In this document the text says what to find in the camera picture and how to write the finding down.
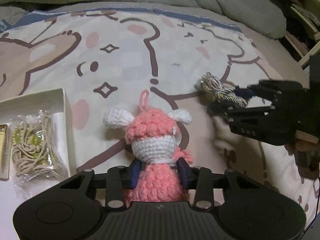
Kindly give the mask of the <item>grey yellow yarn knot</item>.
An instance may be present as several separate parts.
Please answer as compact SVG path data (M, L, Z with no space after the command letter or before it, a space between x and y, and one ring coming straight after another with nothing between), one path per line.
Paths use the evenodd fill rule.
M240 108L246 108L249 100L235 94L236 87L225 86L216 76L206 72L195 84L195 88L209 94L213 102L232 103Z

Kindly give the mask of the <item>pink crochet sheep doll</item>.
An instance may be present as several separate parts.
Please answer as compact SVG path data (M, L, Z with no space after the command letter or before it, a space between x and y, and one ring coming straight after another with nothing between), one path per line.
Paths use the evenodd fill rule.
M189 192L181 185L176 162L183 158L191 164L193 158L188 150L179 148L177 139L181 134L178 123L191 124L191 114L185 109L165 113L151 108L148 98L149 91L142 91L137 116L125 109L111 108L103 119L107 128L125 131L126 143L143 165L137 184L124 191L126 204L187 201Z

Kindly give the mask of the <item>white shallow cardboard box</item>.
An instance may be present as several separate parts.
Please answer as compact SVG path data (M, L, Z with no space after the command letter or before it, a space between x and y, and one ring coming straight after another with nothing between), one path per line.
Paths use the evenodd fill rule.
M64 89L1 102L10 129L9 179L1 180L1 239L18 239L13 214L25 200L76 173L72 110Z

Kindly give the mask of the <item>cream open wardrobe shelf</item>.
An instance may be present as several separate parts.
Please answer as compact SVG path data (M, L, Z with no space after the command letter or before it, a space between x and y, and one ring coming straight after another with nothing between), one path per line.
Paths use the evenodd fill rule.
M286 18L286 34L280 43L306 69L310 56L319 54L319 0L270 1Z

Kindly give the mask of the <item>cartoon bear printed blanket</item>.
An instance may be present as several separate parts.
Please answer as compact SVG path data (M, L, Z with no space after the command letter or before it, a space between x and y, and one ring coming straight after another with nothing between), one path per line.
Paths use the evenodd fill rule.
M221 172L238 170L294 199L308 222L316 214L319 182L298 173L285 148L234 135L207 114L210 99L196 83L207 72L224 84L245 87L262 79L306 85L300 65L278 42L246 27L166 11L117 8L34 12L29 24L1 33L1 99L59 89L68 98L73 135L59 153L71 173L105 172L131 159L123 131L107 130L109 108L139 113L148 90L150 107L188 110L180 147L194 163Z

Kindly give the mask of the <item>small yellow card box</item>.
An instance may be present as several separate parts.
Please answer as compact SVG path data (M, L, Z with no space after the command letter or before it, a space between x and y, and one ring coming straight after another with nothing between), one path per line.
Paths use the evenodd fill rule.
M0 178L1 180L9 179L10 166L10 129L7 124L0 127Z

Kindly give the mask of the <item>beige fleece blanket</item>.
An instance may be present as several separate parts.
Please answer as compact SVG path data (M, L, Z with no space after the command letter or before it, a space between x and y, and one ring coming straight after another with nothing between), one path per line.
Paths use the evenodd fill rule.
M28 13L28 10L25 10L24 8L16 7L13 5L1 6L0 8L1 33L5 32L11 26L15 25L27 13Z

